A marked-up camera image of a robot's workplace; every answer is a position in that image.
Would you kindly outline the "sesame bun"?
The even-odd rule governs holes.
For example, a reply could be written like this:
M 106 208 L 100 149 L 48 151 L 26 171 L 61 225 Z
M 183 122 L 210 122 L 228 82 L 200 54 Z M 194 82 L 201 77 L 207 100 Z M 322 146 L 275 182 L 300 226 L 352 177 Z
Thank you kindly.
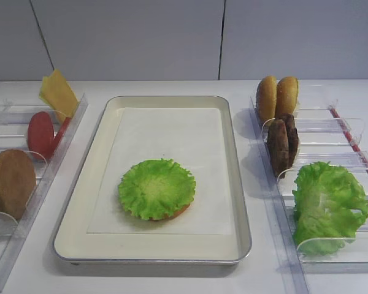
M 293 114 L 299 94 L 299 81 L 296 77 L 290 76 L 282 78 L 277 83 L 277 104 L 275 117 L 284 113 Z
M 276 104 L 277 79 L 269 75 L 260 81 L 256 90 L 256 109 L 262 123 L 275 117 Z

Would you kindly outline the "rear yellow cheese slice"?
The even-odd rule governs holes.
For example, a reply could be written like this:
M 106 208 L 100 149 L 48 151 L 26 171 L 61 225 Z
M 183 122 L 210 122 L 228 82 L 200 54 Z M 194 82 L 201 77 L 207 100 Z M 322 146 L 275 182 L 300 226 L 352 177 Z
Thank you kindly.
M 53 108 L 52 104 L 52 89 L 50 86 L 50 77 L 44 76 L 39 91 L 39 99 L 45 104 Z

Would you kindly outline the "brown meat patty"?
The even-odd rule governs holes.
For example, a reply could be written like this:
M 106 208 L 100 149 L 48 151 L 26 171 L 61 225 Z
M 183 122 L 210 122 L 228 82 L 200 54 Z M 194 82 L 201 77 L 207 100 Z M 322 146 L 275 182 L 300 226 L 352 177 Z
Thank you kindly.
M 281 172 L 288 169 L 289 163 L 288 135 L 285 122 L 282 119 L 276 119 L 270 125 L 267 148 L 274 176 L 277 177 Z
M 288 168 L 293 166 L 295 160 L 297 149 L 299 147 L 299 137 L 297 134 L 296 124 L 294 116 L 289 113 L 284 113 L 281 115 L 280 119 L 283 120 L 286 127 L 287 137 L 288 137 Z

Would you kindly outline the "front yellow cheese slice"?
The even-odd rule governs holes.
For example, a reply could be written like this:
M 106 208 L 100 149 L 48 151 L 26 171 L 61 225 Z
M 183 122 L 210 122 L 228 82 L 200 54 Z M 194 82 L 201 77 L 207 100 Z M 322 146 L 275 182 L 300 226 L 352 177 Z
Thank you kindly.
M 62 124 L 67 117 L 73 117 L 79 101 L 58 69 L 55 69 L 49 77 L 52 89 L 52 109 L 56 111 L 56 117 Z

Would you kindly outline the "front brown meat patty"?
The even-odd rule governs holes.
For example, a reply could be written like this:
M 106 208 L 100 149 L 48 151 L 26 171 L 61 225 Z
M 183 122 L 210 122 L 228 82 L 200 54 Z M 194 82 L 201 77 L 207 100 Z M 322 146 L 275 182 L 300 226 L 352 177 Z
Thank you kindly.
M 267 148 L 274 176 L 277 177 L 281 172 L 288 169 L 289 163 L 288 135 L 285 122 L 282 119 L 276 119 L 270 125 Z

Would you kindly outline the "left red tomato slice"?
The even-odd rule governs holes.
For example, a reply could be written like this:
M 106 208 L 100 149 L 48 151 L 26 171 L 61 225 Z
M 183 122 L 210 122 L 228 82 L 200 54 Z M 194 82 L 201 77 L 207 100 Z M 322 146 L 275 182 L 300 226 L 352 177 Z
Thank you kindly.
M 40 111 L 33 115 L 28 125 L 28 149 L 36 160 L 49 161 L 52 156 L 54 129 L 50 115 Z

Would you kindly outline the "red tomato slice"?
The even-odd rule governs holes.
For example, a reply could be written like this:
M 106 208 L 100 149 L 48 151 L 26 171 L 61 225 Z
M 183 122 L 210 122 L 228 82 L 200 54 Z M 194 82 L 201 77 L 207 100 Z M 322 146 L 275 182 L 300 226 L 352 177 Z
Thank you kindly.
M 33 115 L 28 125 L 28 149 L 36 160 L 49 161 L 52 156 L 54 129 L 50 115 L 40 111 Z
M 59 143 L 60 143 L 60 141 L 61 141 L 61 139 L 62 139 L 62 137 L 63 137 L 63 135 L 65 133 L 65 131 L 67 130 L 67 127 L 68 127 L 71 119 L 72 118 L 67 117 L 64 120 L 64 122 L 62 123 L 59 131 L 56 133 L 56 135 L 54 137 L 54 140 L 53 140 L 53 143 L 51 145 L 51 154 L 54 154 L 56 148 L 58 147 L 58 145 L 59 145 Z

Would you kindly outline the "rear brown meat patty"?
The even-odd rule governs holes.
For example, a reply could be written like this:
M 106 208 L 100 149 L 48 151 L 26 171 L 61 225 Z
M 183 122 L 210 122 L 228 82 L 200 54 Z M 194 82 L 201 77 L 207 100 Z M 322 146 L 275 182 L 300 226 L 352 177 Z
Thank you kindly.
M 283 120 L 286 127 L 287 137 L 288 137 L 288 168 L 293 166 L 295 160 L 297 149 L 299 147 L 299 137 L 297 134 L 296 124 L 294 116 L 289 113 L 284 113 L 281 115 L 280 119 Z

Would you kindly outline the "toasted bread slice on tray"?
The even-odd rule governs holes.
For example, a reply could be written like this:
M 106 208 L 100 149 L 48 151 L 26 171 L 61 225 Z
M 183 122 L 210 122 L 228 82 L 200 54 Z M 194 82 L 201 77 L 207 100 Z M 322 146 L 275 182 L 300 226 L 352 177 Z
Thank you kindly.
M 169 219 L 174 219 L 177 216 L 181 215 L 184 211 L 186 211 L 189 207 L 189 204 L 178 205 L 173 207 L 165 207 L 159 206 L 157 208 L 152 208 L 150 212 L 148 212 L 146 220 L 148 221 L 164 221 Z

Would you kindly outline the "brown bread slice in rack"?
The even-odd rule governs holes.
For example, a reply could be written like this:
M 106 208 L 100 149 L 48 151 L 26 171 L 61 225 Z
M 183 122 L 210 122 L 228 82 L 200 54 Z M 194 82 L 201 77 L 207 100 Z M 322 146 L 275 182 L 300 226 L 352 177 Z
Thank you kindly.
M 22 150 L 0 153 L 0 212 L 20 220 L 36 186 L 34 165 Z

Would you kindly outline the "green lettuce leaf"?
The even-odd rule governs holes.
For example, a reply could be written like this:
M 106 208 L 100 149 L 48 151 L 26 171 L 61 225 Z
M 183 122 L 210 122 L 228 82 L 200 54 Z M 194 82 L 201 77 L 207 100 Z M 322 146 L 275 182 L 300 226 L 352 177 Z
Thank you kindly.
M 364 188 L 345 167 L 315 162 L 294 181 L 294 240 L 307 255 L 333 254 L 368 218 Z
M 147 221 L 152 208 L 191 204 L 195 191 L 196 180 L 189 170 L 172 159 L 150 159 L 123 175 L 118 199 L 126 212 Z

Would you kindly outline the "right red tomato slice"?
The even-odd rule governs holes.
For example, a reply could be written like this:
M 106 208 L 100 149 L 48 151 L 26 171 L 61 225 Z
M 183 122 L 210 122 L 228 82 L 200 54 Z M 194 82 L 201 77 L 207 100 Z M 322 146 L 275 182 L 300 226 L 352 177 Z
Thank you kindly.
M 65 131 L 67 130 L 67 127 L 68 127 L 71 119 L 72 118 L 67 117 L 64 120 L 64 122 L 62 123 L 59 131 L 56 133 L 56 135 L 54 137 L 54 140 L 53 140 L 53 143 L 51 145 L 51 154 L 54 154 L 56 148 L 58 147 L 58 145 L 59 145 L 59 143 L 60 143 L 60 141 L 61 141 L 61 139 L 62 139 L 62 137 L 63 137 L 63 135 L 65 133 Z

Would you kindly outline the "left sesame bun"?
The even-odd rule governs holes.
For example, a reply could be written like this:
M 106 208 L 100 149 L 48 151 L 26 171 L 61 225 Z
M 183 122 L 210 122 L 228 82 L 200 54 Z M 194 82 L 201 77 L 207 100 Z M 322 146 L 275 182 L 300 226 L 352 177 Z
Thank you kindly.
M 276 104 L 277 79 L 269 75 L 260 81 L 256 90 L 256 109 L 262 123 L 275 117 Z

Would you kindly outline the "right sesame bun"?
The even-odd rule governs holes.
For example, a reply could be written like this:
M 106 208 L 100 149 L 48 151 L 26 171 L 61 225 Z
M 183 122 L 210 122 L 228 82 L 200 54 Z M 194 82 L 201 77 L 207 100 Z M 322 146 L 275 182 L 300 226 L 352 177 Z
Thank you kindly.
M 282 78 L 277 83 L 277 104 L 275 117 L 284 113 L 293 114 L 299 94 L 299 81 L 296 77 L 290 76 Z

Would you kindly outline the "white paper liner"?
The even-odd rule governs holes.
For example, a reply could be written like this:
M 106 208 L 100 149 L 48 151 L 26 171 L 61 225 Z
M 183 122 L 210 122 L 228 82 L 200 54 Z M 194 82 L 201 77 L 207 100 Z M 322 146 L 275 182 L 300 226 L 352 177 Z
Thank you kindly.
M 230 235 L 233 217 L 220 111 L 125 108 L 105 168 L 89 233 Z M 121 177 L 147 159 L 172 159 L 196 181 L 194 200 L 169 220 L 142 220 L 118 201 Z

